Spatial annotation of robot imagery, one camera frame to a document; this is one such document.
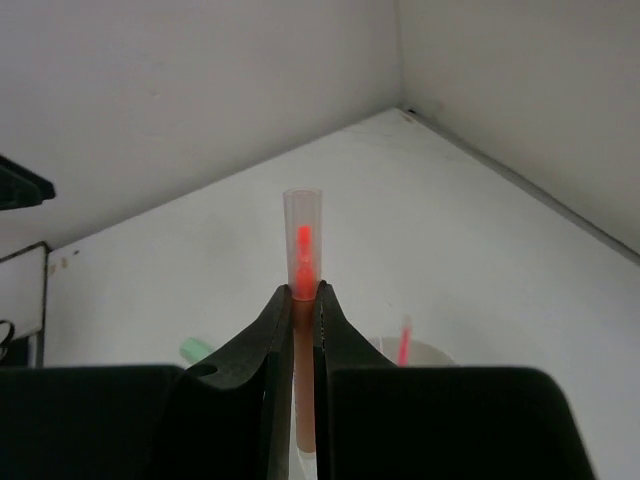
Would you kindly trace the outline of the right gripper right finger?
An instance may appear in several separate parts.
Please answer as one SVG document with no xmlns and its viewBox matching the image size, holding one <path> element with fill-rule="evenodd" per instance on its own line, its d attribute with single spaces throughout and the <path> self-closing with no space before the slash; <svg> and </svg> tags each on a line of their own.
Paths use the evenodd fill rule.
<svg viewBox="0 0 640 480">
<path fill-rule="evenodd" d="M 314 311 L 322 479 L 591 479 L 569 404 L 528 367 L 399 367 L 321 283 Z"/>
</svg>

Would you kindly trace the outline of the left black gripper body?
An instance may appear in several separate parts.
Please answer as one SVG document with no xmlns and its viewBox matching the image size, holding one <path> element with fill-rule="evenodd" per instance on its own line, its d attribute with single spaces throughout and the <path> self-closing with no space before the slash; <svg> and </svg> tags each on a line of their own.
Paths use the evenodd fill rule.
<svg viewBox="0 0 640 480">
<path fill-rule="evenodd" d="M 5 156 L 1 156 L 0 168 L 2 210 L 31 208 L 55 198 L 54 185 L 44 177 Z"/>
</svg>

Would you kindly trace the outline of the red pink pen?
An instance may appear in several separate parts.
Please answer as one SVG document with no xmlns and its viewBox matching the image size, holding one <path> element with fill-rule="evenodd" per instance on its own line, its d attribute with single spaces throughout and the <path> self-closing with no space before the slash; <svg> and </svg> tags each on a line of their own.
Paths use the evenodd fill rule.
<svg viewBox="0 0 640 480">
<path fill-rule="evenodd" d="M 410 315 L 404 315 L 402 318 L 402 328 L 399 337 L 397 365 L 407 366 L 409 364 L 410 346 L 412 335 L 412 320 Z"/>
</svg>

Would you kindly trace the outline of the white round divided organizer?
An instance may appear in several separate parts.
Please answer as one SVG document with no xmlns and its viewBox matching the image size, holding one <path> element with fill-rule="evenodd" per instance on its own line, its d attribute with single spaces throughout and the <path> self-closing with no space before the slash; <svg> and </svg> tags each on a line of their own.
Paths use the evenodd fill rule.
<svg viewBox="0 0 640 480">
<path fill-rule="evenodd" d="M 368 341 L 384 357 L 398 366 L 438 367 L 455 365 L 454 360 L 449 355 L 421 341 L 409 341 L 408 357 L 404 363 L 400 362 L 401 339 L 399 337 L 371 337 Z"/>
</svg>

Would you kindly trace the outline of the brown orange pen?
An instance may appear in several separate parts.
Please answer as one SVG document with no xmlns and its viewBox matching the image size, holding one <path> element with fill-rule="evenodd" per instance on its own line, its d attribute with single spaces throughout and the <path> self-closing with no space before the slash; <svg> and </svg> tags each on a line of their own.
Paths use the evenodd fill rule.
<svg viewBox="0 0 640 480">
<path fill-rule="evenodd" d="M 292 296 L 296 444 L 316 451 L 313 326 L 322 278 L 322 192 L 294 188 L 283 194 L 288 286 Z"/>
</svg>

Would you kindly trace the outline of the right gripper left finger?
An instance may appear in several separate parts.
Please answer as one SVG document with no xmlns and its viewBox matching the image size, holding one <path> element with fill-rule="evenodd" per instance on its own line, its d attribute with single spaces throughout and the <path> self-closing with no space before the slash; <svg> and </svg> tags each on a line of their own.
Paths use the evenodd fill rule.
<svg viewBox="0 0 640 480">
<path fill-rule="evenodd" d="M 285 479 L 291 292 L 189 368 L 5 368 L 5 479 Z"/>
</svg>

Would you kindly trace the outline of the green highlighter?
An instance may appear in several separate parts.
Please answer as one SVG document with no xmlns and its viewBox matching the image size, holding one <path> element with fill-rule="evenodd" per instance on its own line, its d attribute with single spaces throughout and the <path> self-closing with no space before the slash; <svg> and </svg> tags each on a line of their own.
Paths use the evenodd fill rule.
<svg viewBox="0 0 640 480">
<path fill-rule="evenodd" d="M 179 347 L 179 355 L 191 367 L 206 359 L 214 349 L 199 338 L 186 338 Z"/>
</svg>

